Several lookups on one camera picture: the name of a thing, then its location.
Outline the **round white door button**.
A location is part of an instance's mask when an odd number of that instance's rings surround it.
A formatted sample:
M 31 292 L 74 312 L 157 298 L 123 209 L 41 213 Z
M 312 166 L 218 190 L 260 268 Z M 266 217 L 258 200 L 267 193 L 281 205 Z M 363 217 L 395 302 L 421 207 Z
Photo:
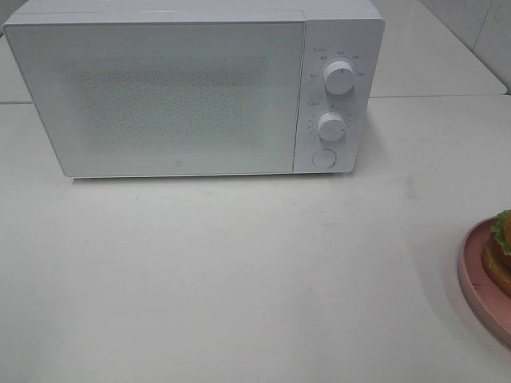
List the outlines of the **round white door button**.
M 330 149 L 321 149 L 312 157 L 312 163 L 317 168 L 332 168 L 336 160 L 336 153 Z

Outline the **white dial knob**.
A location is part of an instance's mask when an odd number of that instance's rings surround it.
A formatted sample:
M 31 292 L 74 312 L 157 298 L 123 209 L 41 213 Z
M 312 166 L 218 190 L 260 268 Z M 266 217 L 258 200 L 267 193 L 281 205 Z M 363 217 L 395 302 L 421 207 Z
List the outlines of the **white dial knob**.
M 329 63 L 323 71 L 326 91 L 334 95 L 350 92 L 355 86 L 355 68 L 345 59 Z
M 347 121 L 343 114 L 324 113 L 317 121 L 319 138 L 327 142 L 341 140 L 346 132 Z

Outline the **toy burger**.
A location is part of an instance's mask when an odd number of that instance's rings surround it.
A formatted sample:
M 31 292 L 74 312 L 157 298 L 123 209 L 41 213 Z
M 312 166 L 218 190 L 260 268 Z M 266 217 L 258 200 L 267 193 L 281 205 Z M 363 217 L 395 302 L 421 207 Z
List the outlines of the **toy burger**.
M 510 210 L 497 215 L 490 227 L 482 264 L 493 283 L 508 297 L 510 292 Z

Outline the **pink plate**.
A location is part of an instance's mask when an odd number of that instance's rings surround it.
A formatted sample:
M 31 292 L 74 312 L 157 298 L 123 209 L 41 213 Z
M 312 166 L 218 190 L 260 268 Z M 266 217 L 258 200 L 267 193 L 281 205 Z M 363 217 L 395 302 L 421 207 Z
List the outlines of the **pink plate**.
M 466 234 L 458 257 L 458 281 L 475 316 L 509 349 L 510 297 L 492 281 L 483 267 L 483 254 L 485 245 L 490 240 L 490 227 L 496 222 L 496 217 L 484 219 Z

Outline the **white microwave door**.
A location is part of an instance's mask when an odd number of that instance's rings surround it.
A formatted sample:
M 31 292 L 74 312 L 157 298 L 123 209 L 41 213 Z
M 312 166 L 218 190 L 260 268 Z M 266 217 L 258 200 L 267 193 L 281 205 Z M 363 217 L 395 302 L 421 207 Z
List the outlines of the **white microwave door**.
M 301 22 L 7 26 L 75 178 L 289 173 Z

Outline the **white microwave oven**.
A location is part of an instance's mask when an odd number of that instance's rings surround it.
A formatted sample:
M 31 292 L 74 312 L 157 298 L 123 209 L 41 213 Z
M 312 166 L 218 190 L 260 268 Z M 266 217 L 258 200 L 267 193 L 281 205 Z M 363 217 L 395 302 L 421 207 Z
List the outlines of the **white microwave oven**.
M 338 18 L 309 18 L 302 10 L 249 10 L 227 12 L 197 11 L 130 11 L 123 13 L 54 13 L 16 14 L 7 26 L 54 25 L 177 25 L 228 23 L 284 23 L 301 22 L 303 48 L 299 80 L 299 103 L 295 134 L 293 168 L 289 173 L 259 173 L 238 175 L 192 176 L 245 176 L 273 174 L 312 174 L 350 172 L 365 124 L 366 105 L 374 76 L 384 22 L 376 14 L 347 15 Z M 326 91 L 323 71 L 332 61 L 345 59 L 355 68 L 355 86 L 343 95 Z M 327 142 L 319 138 L 317 121 L 324 113 L 336 112 L 347 121 L 341 140 Z M 332 168 L 317 168 L 312 157 L 321 149 L 336 153 Z M 170 177 L 170 176 L 117 176 L 117 177 Z

